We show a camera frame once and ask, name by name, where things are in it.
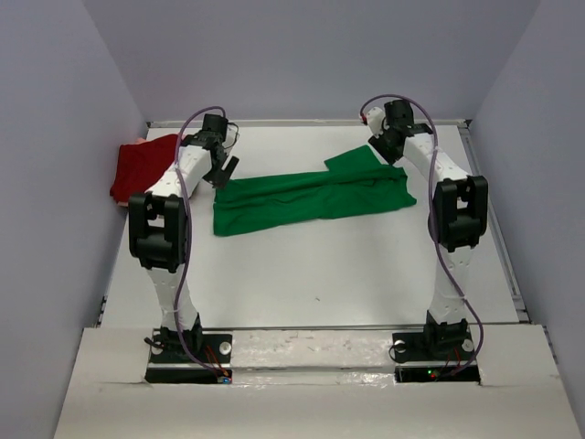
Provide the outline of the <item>green t shirt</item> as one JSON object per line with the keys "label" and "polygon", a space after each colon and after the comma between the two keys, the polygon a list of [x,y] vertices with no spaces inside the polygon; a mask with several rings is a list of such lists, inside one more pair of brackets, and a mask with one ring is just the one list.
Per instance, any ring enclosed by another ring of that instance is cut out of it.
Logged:
{"label": "green t shirt", "polygon": [[362,145],[324,161],[326,170],[232,179],[216,192],[213,232],[231,237],[311,220],[410,208],[406,172]]}

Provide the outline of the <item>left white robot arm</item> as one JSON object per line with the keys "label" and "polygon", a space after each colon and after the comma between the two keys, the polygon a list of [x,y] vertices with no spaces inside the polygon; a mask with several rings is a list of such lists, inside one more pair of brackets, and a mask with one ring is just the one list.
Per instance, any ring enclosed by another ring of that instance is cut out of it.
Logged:
{"label": "left white robot arm", "polygon": [[239,160],[231,155],[239,128],[220,106],[190,116],[181,127],[173,158],[161,177],[128,200],[129,250],[151,279],[161,309],[157,337],[147,342],[195,360],[204,346],[200,315],[186,280],[192,246],[189,200],[200,182],[224,188]]}

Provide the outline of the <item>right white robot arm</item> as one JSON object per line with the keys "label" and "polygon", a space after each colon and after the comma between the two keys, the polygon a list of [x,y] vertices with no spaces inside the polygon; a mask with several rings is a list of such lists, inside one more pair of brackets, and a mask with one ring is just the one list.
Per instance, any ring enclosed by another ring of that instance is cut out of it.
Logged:
{"label": "right white robot arm", "polygon": [[487,229],[488,182],[458,166],[439,146],[432,121],[416,123],[418,104],[395,95],[383,107],[360,110],[369,144],[393,165],[410,162],[428,184],[428,228],[437,257],[434,291],[423,329],[394,335],[389,350],[398,364],[472,361],[468,319],[477,314],[463,286],[473,250]]}

